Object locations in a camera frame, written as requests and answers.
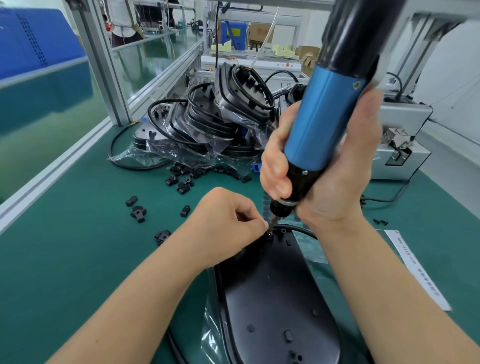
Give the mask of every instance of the cardboard box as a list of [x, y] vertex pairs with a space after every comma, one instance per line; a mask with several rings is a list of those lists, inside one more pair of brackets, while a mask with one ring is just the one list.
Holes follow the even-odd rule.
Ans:
[[300, 58], [301, 71], [307, 76], [311, 76], [315, 63], [317, 62], [320, 48], [311, 46], [298, 46], [295, 54]]
[[[271, 24], [261, 24], [261, 23], [251, 23], [249, 27], [249, 41], [252, 42], [265, 42], [268, 31], [270, 30]], [[272, 43], [273, 33], [270, 35], [270, 38], [267, 40], [267, 43]]]

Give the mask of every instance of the person's right hand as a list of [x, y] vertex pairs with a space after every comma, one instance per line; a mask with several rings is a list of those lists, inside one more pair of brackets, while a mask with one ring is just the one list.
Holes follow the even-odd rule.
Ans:
[[[382, 134], [378, 122], [382, 101], [383, 92], [378, 89], [366, 92], [358, 100], [343, 143], [325, 173], [298, 204], [297, 214], [308, 225], [362, 216], [360, 197], [370, 180], [372, 160]], [[282, 114], [262, 155], [260, 181], [274, 200], [288, 198], [292, 193], [283, 148], [299, 106], [299, 102], [295, 103]]]

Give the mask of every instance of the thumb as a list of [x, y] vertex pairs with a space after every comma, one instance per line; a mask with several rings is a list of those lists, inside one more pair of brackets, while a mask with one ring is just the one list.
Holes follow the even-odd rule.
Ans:
[[356, 169], [364, 169], [372, 164], [382, 136], [378, 114], [383, 98], [382, 90], [372, 89], [366, 92], [359, 99], [348, 122], [341, 158], [350, 161]]
[[260, 238], [268, 230], [268, 222], [262, 218], [255, 218], [246, 222], [239, 222], [240, 236], [244, 237], [245, 245]]

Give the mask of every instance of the forearm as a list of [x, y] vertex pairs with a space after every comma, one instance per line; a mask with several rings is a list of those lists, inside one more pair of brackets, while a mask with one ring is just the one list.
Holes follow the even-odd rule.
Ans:
[[48, 363], [150, 363], [201, 271], [185, 239], [176, 232], [144, 260]]
[[363, 218], [309, 222], [376, 363], [473, 363], [478, 346]]

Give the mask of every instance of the white paper label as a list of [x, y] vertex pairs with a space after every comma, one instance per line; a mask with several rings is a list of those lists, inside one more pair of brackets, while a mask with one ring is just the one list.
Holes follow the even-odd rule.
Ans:
[[428, 293], [428, 295], [441, 307], [444, 311], [451, 311], [452, 307], [448, 304], [447, 300], [438, 290], [435, 283], [430, 279], [427, 272], [423, 269], [421, 264], [418, 262], [415, 255], [412, 253], [407, 243], [403, 240], [402, 236], [397, 230], [384, 230], [392, 241], [395, 248], [400, 253], [400, 256], [405, 263], [405, 266], [413, 274], [415, 279], [420, 283], [423, 289]]

